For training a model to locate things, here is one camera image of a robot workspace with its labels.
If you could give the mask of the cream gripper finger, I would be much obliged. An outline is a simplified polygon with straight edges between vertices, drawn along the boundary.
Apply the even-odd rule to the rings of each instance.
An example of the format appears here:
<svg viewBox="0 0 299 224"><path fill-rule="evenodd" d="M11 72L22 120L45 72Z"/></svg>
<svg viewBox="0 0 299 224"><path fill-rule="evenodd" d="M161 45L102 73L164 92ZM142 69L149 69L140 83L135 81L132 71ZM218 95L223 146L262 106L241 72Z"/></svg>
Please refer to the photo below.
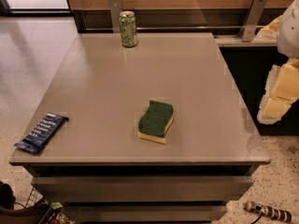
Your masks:
<svg viewBox="0 0 299 224"><path fill-rule="evenodd" d="M267 24L258 32L257 36L260 38L276 39L281 19L282 16L278 16L277 18L272 20L269 24Z"/></svg>
<svg viewBox="0 0 299 224"><path fill-rule="evenodd" d="M273 65L265 84L257 120L274 124L299 99L299 60L289 59L282 66Z"/></svg>

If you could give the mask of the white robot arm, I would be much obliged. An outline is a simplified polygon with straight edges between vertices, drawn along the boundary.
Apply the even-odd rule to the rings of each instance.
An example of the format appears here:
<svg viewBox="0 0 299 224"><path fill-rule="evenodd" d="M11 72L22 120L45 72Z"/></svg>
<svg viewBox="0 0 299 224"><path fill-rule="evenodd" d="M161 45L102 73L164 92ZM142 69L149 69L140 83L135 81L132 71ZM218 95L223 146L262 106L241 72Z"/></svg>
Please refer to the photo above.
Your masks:
<svg viewBox="0 0 299 224"><path fill-rule="evenodd" d="M282 66L272 66L265 83L257 120L270 125L280 121L299 99L299 0L260 30L258 37L275 38L278 52L289 58Z"/></svg>

